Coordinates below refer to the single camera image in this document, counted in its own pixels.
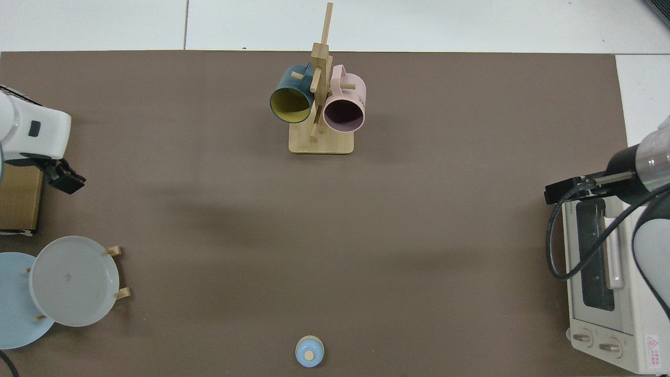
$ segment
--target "warning label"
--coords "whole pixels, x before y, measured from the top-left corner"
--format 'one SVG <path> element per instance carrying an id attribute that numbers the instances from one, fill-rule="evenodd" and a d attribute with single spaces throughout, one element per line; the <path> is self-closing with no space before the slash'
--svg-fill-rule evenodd
<path id="1" fill-rule="evenodd" d="M 651 369 L 661 368 L 661 345 L 658 335 L 647 335 L 647 364 Z"/>

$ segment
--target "cardboard box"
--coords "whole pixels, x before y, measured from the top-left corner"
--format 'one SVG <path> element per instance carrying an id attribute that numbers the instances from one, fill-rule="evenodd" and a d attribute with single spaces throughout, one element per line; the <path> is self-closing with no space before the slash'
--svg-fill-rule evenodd
<path id="1" fill-rule="evenodd" d="M 37 229 L 42 172 L 33 166 L 5 164 L 0 183 L 0 233 L 32 235 Z"/>

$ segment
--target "white plate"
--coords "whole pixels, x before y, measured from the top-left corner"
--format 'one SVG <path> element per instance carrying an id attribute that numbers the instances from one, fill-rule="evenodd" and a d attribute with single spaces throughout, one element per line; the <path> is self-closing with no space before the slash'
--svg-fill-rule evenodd
<path id="1" fill-rule="evenodd" d="M 30 295 L 47 317 L 67 326 L 100 321 L 114 306 L 119 271 L 105 248 L 70 235 L 48 244 L 30 272 Z"/>
<path id="2" fill-rule="evenodd" d="M 30 299 L 29 276 L 24 272 L 34 260 L 28 254 L 0 253 L 0 349 L 30 344 L 54 324 L 49 318 L 34 321 L 41 313 Z"/>

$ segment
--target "blue mug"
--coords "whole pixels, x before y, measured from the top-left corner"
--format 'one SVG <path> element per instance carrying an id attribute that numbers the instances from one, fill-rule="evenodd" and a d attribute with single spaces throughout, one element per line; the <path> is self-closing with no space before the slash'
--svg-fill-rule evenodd
<path id="1" fill-rule="evenodd" d="M 314 103 L 314 93 L 310 91 L 313 76 L 312 63 L 296 64 L 284 72 L 270 96 L 270 108 L 278 118 L 288 123 L 307 119 Z"/>

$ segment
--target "mug handle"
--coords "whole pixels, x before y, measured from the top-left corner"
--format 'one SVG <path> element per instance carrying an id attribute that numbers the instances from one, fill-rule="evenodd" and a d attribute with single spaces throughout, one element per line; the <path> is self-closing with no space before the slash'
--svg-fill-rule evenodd
<path id="1" fill-rule="evenodd" d="M 330 77 L 330 91 L 333 95 L 342 95 L 342 88 L 340 87 L 340 79 L 346 76 L 344 65 L 338 64 L 333 67 L 333 74 Z"/>

